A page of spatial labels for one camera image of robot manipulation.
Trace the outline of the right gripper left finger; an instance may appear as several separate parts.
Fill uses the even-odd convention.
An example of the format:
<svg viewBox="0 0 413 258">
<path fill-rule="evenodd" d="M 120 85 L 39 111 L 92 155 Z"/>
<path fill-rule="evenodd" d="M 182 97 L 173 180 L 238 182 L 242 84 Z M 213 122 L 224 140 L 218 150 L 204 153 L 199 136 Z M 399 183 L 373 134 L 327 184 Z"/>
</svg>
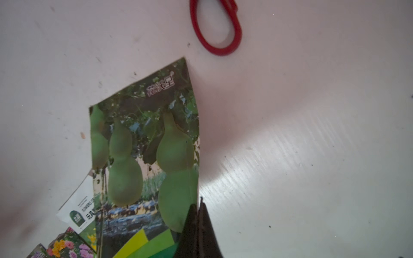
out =
<svg viewBox="0 0 413 258">
<path fill-rule="evenodd" d="M 197 206 L 192 204 L 173 258 L 197 257 Z"/>
</svg>

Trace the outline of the white sunflowers seed packet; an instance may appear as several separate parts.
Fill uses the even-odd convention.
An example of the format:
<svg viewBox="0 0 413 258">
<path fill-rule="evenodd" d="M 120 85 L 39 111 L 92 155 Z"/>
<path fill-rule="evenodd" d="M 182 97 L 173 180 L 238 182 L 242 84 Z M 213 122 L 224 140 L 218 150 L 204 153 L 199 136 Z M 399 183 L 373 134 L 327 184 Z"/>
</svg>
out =
<svg viewBox="0 0 413 258">
<path fill-rule="evenodd" d="M 95 258 L 95 251 L 71 228 L 48 247 L 38 244 L 28 258 Z"/>
</svg>

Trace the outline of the green gourd seed packet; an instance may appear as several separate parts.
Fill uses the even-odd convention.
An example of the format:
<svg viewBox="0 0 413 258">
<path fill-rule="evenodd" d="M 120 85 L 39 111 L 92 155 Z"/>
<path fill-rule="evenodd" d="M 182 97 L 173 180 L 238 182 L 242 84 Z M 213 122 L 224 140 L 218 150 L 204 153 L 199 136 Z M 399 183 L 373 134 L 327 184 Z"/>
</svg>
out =
<svg viewBox="0 0 413 258">
<path fill-rule="evenodd" d="M 199 112 L 180 58 L 89 109 L 100 258 L 176 245 L 198 198 Z"/>
</svg>

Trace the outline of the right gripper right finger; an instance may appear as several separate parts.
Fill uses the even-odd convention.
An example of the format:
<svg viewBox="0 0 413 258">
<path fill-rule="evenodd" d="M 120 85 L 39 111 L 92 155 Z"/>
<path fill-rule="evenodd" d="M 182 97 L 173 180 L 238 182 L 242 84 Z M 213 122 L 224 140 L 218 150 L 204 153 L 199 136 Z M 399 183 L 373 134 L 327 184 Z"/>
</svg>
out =
<svg viewBox="0 0 413 258">
<path fill-rule="evenodd" d="M 202 197 L 198 211 L 198 255 L 199 258 L 223 258 Z"/>
</svg>

